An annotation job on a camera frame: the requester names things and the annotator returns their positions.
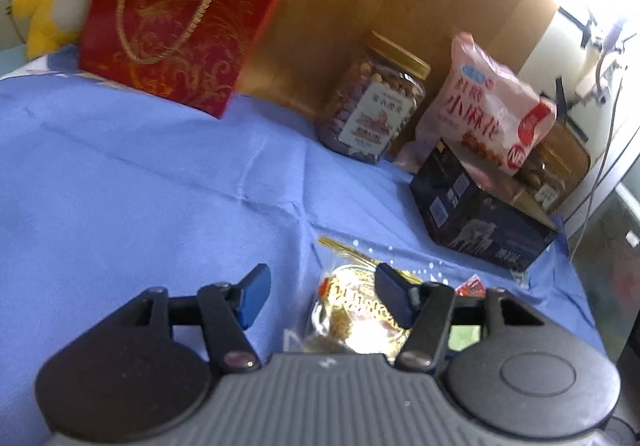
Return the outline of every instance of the round black disc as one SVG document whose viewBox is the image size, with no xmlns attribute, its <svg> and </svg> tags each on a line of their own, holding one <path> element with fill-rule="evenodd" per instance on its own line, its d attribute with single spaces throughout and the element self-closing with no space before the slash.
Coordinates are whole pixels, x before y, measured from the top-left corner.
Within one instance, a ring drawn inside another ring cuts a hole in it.
<svg viewBox="0 0 640 446">
<path fill-rule="evenodd" d="M 49 427 L 94 442 L 156 434 L 188 417 L 211 384 L 193 350 L 143 327 L 80 339 L 53 356 L 36 378 Z"/>
<path fill-rule="evenodd" d="M 550 324 L 508 327 L 489 336 L 455 357 L 444 380 L 472 418 L 537 440 L 597 428 L 620 392 L 620 376 L 609 360 Z"/>
<path fill-rule="evenodd" d="M 612 417 L 607 422 L 604 433 L 618 446 L 633 446 L 636 442 L 636 434 L 633 428 L 617 417 Z"/>
</svg>

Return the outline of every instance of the black gift box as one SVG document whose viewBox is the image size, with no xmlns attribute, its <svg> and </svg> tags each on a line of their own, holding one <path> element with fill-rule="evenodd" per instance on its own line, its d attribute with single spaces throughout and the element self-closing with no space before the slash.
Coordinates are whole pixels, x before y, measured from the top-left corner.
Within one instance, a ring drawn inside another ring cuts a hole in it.
<svg viewBox="0 0 640 446">
<path fill-rule="evenodd" d="M 524 271 L 558 236 L 525 188 L 462 146 L 439 141 L 410 185 L 433 240 Z"/>
</svg>

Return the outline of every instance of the blue tablecloth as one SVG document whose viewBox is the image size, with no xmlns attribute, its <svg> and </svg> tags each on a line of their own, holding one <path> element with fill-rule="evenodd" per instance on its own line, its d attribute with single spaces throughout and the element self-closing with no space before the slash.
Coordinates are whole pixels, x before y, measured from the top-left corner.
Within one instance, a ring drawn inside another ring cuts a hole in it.
<svg viewBox="0 0 640 446">
<path fill-rule="evenodd" d="M 49 66 L 0 81 L 0 444 L 46 438 L 38 368 L 147 286 L 193 294 L 265 262 L 273 289 L 248 336 L 263 358 L 281 349 L 318 286 L 320 235 L 452 286 L 477 273 L 602 350 L 564 239 L 522 287 L 435 245 L 409 175 L 332 153 L 292 111 L 236 96 L 217 120 L 77 76 L 69 51 Z"/>
</svg>

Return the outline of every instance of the red gift bag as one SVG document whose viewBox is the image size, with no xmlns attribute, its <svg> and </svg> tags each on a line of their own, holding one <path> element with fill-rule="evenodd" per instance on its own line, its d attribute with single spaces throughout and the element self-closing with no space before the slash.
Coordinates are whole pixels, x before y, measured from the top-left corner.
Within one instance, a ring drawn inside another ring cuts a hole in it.
<svg viewBox="0 0 640 446">
<path fill-rule="evenodd" d="M 93 0 L 79 66 L 220 117 L 278 0 Z"/>
</svg>

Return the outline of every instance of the gray ribbed plate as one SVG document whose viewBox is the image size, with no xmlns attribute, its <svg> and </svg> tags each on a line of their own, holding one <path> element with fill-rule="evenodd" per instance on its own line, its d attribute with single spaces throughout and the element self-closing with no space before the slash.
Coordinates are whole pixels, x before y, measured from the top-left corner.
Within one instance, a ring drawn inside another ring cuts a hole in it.
<svg viewBox="0 0 640 446">
<path fill-rule="evenodd" d="M 77 446 L 60 435 L 47 446 Z M 531 445 L 480 428 L 436 381 L 393 369 L 381 354 L 277 354 L 258 372 L 226 376 L 196 415 L 134 446 Z M 612 446 L 601 432 L 558 445 Z"/>
</svg>

